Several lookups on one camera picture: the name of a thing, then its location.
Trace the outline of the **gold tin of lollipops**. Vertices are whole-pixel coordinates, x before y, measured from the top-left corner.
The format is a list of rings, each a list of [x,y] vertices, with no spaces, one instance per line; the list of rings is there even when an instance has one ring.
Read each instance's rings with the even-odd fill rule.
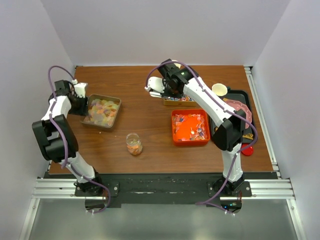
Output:
[[[170,97],[164,99],[163,105],[172,107],[195,107],[197,103],[189,96],[183,95],[182,98]]]

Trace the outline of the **silver tin of gummies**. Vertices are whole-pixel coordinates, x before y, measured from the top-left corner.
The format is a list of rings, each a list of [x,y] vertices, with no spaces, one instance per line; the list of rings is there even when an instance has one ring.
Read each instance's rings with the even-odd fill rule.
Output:
[[[115,128],[121,107],[120,98],[92,94],[88,99],[86,116],[80,122],[86,127],[112,131]]]

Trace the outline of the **clear plastic jar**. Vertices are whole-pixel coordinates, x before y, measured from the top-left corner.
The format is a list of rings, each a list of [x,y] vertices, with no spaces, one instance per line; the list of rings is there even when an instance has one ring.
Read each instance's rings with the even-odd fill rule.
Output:
[[[129,133],[126,136],[126,147],[129,153],[133,156],[138,156],[141,154],[143,145],[139,135],[136,133]]]

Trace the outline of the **metal scoop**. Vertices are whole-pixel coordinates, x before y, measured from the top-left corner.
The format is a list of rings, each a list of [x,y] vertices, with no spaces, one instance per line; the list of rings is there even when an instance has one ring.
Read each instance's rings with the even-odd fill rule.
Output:
[[[150,91],[150,92],[149,92],[149,95],[150,95],[151,97],[154,97],[154,98],[162,98],[162,97],[163,97],[160,92],[156,92],[156,91]]]

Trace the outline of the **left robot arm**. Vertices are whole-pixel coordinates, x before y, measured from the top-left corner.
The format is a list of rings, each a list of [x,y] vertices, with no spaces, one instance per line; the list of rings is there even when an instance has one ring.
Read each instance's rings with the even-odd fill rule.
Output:
[[[79,152],[79,144],[67,121],[68,114],[83,116],[88,109],[87,83],[59,80],[48,99],[49,107],[32,130],[45,160],[59,164],[75,177],[75,187],[90,196],[100,196],[104,184],[99,173]]]

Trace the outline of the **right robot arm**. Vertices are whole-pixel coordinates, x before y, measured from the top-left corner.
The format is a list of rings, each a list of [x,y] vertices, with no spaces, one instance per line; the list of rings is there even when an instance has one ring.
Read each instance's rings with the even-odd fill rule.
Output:
[[[233,197],[244,182],[241,166],[243,132],[247,124],[245,112],[235,110],[204,83],[192,67],[179,68],[179,61],[167,59],[156,67],[160,77],[147,76],[144,89],[153,97],[169,99],[192,98],[216,126],[213,142],[220,149],[223,161],[222,177],[215,182],[217,194]]]

